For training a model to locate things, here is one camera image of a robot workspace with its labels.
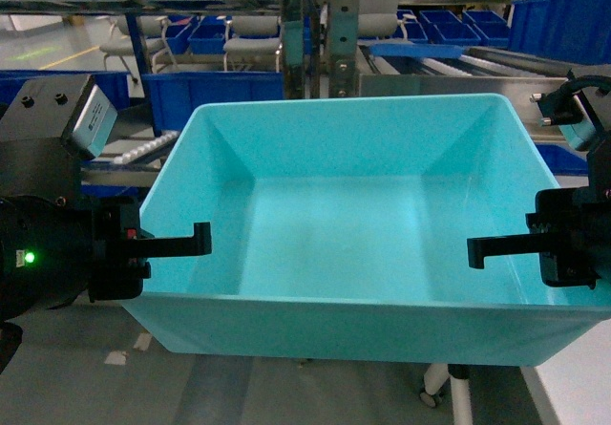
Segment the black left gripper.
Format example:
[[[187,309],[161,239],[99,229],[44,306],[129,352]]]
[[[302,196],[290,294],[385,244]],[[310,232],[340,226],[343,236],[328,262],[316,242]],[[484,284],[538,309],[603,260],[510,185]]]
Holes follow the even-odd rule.
[[[110,257],[109,241],[139,234],[136,201],[97,200],[77,210],[33,196],[1,199],[1,309],[63,308],[86,291],[92,301],[138,297],[150,266],[143,258],[212,253],[211,223],[189,237],[136,240],[139,258]]]

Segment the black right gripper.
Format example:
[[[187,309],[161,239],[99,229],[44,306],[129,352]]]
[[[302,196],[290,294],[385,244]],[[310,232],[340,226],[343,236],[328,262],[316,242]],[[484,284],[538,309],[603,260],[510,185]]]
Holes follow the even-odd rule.
[[[540,254],[543,282],[550,287],[594,287],[610,281],[610,133],[587,153],[588,184],[546,189],[526,217],[533,233],[551,234],[553,249]],[[469,238],[469,267],[483,269],[488,257],[540,251],[542,236],[521,234]]]

